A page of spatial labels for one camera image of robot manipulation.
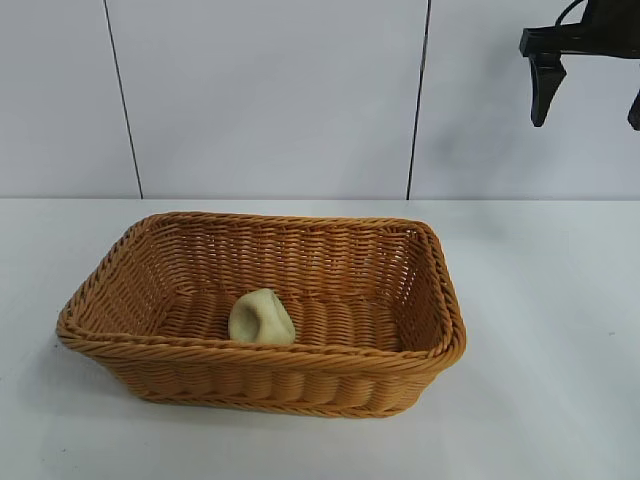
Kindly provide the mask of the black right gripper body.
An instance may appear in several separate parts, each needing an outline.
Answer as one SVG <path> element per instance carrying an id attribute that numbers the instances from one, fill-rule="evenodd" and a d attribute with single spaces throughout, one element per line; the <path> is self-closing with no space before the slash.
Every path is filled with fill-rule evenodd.
<path id="1" fill-rule="evenodd" d="M 532 54 L 639 57 L 639 1 L 586 1 L 581 19 L 565 17 L 582 1 L 572 1 L 553 25 L 524 28 L 519 43 L 523 57 Z"/>

